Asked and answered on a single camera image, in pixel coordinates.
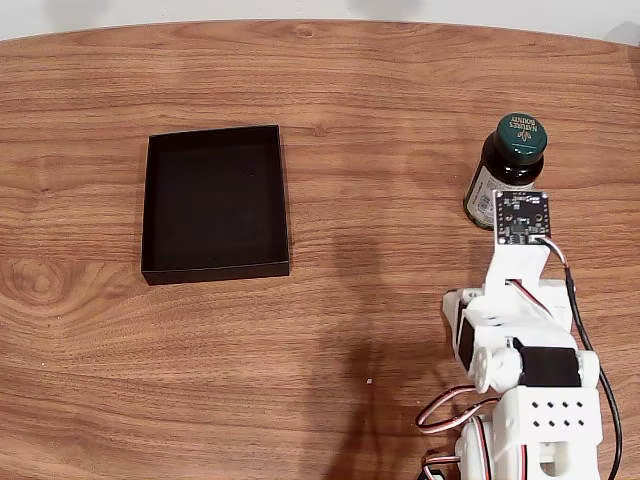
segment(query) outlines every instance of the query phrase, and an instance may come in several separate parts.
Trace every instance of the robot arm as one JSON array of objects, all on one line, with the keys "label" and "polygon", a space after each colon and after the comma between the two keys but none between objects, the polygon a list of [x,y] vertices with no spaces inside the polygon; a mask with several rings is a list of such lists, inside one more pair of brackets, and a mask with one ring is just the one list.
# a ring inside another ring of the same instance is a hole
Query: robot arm
[{"label": "robot arm", "polygon": [[[438,397],[418,426],[425,433],[463,426],[455,455],[444,457],[458,463],[461,480],[599,480],[599,360],[571,335],[565,282],[540,279],[551,243],[547,195],[496,191],[494,212],[495,251],[484,286],[443,298],[455,356],[474,385]],[[458,393],[489,388],[502,397],[449,423],[427,424]],[[475,415],[491,403],[490,415]],[[438,478],[429,465],[424,476]]]}]

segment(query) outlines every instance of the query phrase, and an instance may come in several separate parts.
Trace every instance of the black box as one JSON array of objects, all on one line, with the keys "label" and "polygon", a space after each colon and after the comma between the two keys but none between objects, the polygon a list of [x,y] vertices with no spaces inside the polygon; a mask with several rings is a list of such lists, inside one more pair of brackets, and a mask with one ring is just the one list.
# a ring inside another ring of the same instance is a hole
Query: black box
[{"label": "black box", "polygon": [[277,125],[149,138],[142,274],[150,285],[289,274]]}]

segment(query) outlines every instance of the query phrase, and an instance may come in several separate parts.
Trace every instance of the wooden table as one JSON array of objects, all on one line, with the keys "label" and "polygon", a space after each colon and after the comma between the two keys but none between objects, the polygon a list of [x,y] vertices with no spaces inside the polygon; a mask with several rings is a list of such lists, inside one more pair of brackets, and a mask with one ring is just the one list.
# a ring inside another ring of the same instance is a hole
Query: wooden table
[{"label": "wooden table", "polygon": [[[413,420],[466,382],[440,299],[484,278],[461,198],[511,111],[549,133],[538,186],[640,478],[640,49],[289,21],[0,43],[0,477],[415,478],[455,438]],[[291,276],[148,287],[147,137],[268,123]]]}]

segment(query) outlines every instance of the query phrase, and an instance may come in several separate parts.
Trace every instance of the circuit board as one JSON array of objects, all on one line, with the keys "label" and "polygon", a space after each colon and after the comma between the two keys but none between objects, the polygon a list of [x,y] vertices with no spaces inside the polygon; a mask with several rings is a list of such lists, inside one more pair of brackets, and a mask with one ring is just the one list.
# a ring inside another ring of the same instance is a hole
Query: circuit board
[{"label": "circuit board", "polygon": [[532,245],[550,237],[549,197],[545,192],[496,191],[496,229],[500,245]]}]

